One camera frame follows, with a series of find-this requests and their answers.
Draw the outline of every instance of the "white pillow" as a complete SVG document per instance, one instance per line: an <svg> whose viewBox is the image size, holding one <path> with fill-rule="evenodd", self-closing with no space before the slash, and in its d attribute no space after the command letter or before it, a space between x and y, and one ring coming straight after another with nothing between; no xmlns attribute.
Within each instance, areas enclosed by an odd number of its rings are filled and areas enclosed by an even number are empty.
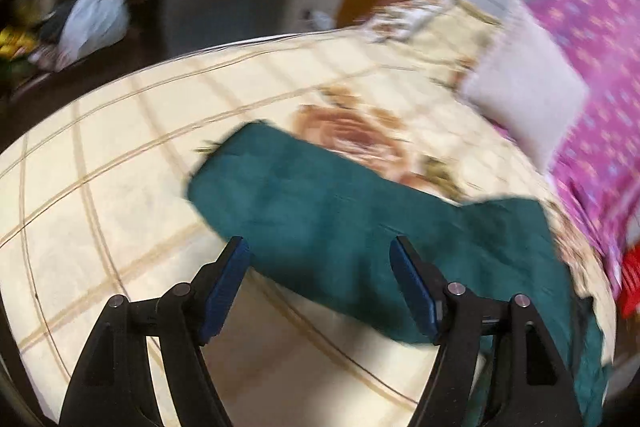
<svg viewBox="0 0 640 427"><path fill-rule="evenodd" d="M511 0L504 31L459 92L505 127L544 174L589 88L529 9Z"/></svg>

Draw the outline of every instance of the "pink blanket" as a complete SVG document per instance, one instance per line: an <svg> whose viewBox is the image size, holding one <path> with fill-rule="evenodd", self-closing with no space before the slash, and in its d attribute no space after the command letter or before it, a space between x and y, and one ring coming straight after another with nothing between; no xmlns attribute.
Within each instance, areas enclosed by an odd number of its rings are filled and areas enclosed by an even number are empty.
<svg viewBox="0 0 640 427"><path fill-rule="evenodd" d="M640 198L640 1L528 4L591 89L552 174L617 296L626 224Z"/></svg>

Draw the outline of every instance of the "green cloth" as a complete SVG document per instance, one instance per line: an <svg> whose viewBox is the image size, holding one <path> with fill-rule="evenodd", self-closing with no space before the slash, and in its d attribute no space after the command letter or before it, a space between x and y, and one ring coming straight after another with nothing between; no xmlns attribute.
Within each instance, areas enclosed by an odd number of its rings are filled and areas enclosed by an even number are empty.
<svg viewBox="0 0 640 427"><path fill-rule="evenodd" d="M479 296L530 296L568 366L581 350L575 390L586 425L599 422L602 333L589 309L586 332L574 334L572 280L537 201L454 206L262 122L240 128L211 154L188 198L222 237L244 236L258 272L396 341L428 342L390 269L396 235ZM488 354L490 339L483 340Z"/></svg>

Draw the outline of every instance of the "red fabric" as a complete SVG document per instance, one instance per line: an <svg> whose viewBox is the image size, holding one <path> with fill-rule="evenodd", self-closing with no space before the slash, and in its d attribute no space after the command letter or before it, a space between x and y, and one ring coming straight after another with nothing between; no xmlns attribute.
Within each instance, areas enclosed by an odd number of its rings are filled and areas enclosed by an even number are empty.
<svg viewBox="0 0 640 427"><path fill-rule="evenodd" d="M640 243L628 250L622 260L622 292L618 307L624 319L629 318L640 304Z"/></svg>

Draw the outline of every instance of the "plaid pattern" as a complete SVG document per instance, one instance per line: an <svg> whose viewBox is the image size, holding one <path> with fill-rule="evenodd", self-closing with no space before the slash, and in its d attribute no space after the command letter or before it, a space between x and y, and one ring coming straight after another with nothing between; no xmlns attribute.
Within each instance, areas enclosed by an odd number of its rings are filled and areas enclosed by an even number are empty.
<svg viewBox="0 0 640 427"><path fill-rule="evenodd" d="M448 166L468 199L545 202L578 293L595 297L610 360L615 311L593 251L524 154L430 82L416 60L356 30L202 52L94 90L3 152L0 285L44 410L58 418L112 294L157 297L221 251L223 241L183 198L203 158L196 149L258 118L293 132L301 106L335 107L327 92L345 92L335 86L349 89L362 111L402 122L393 136L414 171L428 155ZM162 418L178 425L157 339L148 348ZM235 425L341 427L357 417L400 426L436 349L394 343L250 271L222 334L203 353Z"/></svg>

